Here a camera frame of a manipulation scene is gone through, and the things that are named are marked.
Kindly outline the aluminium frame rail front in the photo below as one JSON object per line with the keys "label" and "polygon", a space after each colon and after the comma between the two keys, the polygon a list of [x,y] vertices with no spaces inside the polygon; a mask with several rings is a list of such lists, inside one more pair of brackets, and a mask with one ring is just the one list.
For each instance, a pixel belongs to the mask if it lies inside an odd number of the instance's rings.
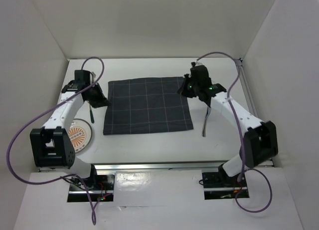
{"label": "aluminium frame rail front", "polygon": [[95,164],[95,168],[97,171],[100,171],[100,172],[215,169],[224,163],[225,163],[224,161],[115,163],[115,164]]}

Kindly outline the dark checked cloth placemat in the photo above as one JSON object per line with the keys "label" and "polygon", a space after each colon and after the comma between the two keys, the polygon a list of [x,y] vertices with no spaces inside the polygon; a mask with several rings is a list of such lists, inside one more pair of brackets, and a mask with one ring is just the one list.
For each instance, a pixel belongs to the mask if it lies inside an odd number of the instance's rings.
{"label": "dark checked cloth placemat", "polygon": [[103,135],[152,134],[193,129],[183,77],[150,77],[108,83]]}

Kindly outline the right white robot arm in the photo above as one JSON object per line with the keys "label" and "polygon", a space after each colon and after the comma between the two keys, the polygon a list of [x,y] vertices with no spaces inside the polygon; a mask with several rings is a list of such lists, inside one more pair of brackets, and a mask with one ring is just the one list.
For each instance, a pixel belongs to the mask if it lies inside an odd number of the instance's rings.
{"label": "right white robot arm", "polygon": [[229,186],[235,176],[252,169],[278,154],[276,126],[255,117],[229,94],[219,83],[212,83],[206,66],[191,64],[189,74],[183,77],[178,94],[186,98],[198,98],[207,105],[206,116],[212,110],[219,112],[239,131],[241,148],[238,155],[219,166],[218,182]]}

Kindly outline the aluminium frame rail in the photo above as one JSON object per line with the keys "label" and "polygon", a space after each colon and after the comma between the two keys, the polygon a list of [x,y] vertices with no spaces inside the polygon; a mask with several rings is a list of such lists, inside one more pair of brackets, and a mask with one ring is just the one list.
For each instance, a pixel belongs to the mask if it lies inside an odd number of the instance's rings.
{"label": "aluminium frame rail", "polygon": [[224,161],[115,163],[115,164],[95,164],[95,168],[97,171],[100,171],[100,172],[215,169],[224,163],[225,163]]}
{"label": "aluminium frame rail", "polygon": [[243,60],[241,58],[235,59],[235,60],[236,60],[237,68],[240,69],[240,83],[241,83],[242,89],[244,91],[248,110],[252,115],[259,118],[257,110],[256,110],[256,106],[254,103],[254,99],[252,96],[252,91],[251,91],[251,88],[249,87],[248,79],[247,79],[245,71],[244,71]]}

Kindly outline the silver table knife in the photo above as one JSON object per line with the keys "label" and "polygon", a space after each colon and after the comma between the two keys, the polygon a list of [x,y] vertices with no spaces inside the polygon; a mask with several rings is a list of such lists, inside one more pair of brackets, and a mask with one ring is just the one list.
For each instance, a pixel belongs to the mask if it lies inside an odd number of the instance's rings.
{"label": "silver table knife", "polygon": [[202,132],[201,132],[202,137],[206,137],[206,127],[207,127],[207,122],[208,122],[210,113],[211,113],[211,108],[207,107],[205,117],[204,117]]}

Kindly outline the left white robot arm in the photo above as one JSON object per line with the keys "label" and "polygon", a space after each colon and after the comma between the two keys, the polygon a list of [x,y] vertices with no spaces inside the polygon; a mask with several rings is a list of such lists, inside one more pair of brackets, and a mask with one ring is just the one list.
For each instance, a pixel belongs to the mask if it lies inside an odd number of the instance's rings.
{"label": "left white robot arm", "polygon": [[98,83],[93,86],[92,73],[76,70],[74,80],[62,88],[58,107],[41,128],[32,129],[30,141],[35,165],[39,168],[63,169],[67,174],[81,177],[86,189],[98,185],[98,176],[92,164],[76,157],[75,149],[68,136],[75,115],[85,102],[92,108],[110,106]]}

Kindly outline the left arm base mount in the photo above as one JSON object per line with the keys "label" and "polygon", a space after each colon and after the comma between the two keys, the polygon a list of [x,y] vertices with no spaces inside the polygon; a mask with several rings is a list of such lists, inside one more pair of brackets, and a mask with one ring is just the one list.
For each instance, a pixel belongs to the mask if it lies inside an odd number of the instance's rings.
{"label": "left arm base mount", "polygon": [[[69,184],[68,203],[83,203],[89,202],[84,185],[76,177],[67,177],[64,179]],[[91,201],[96,203],[112,202],[114,200],[114,183],[115,174],[96,175],[95,182],[85,181],[89,190]]]}

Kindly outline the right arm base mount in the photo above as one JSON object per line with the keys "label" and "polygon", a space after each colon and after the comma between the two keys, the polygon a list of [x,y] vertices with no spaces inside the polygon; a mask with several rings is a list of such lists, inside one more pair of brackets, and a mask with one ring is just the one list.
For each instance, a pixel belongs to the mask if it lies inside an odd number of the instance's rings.
{"label": "right arm base mount", "polygon": [[246,180],[237,182],[237,176],[223,178],[216,169],[202,170],[198,183],[203,187],[205,200],[250,198]]}

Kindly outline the aluminium frame rail right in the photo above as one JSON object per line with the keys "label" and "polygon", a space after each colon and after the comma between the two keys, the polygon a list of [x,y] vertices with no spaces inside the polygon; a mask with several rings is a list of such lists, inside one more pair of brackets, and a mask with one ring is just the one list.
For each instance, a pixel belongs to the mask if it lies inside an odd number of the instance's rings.
{"label": "aluminium frame rail right", "polygon": [[237,68],[240,69],[240,83],[241,83],[242,89],[244,91],[248,110],[252,115],[259,118],[257,110],[256,110],[256,106],[254,103],[254,99],[252,96],[252,91],[251,91],[251,88],[249,87],[248,79],[247,79],[245,71],[244,71],[243,60],[241,58],[235,59],[235,60],[236,60]]}

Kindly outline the white orange patterned plate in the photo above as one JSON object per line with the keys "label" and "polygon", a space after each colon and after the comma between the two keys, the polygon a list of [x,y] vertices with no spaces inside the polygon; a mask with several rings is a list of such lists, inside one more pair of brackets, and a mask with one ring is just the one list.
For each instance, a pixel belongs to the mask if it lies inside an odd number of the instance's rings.
{"label": "white orange patterned plate", "polygon": [[68,136],[77,154],[86,149],[90,144],[93,137],[93,130],[87,121],[75,118],[68,130]]}

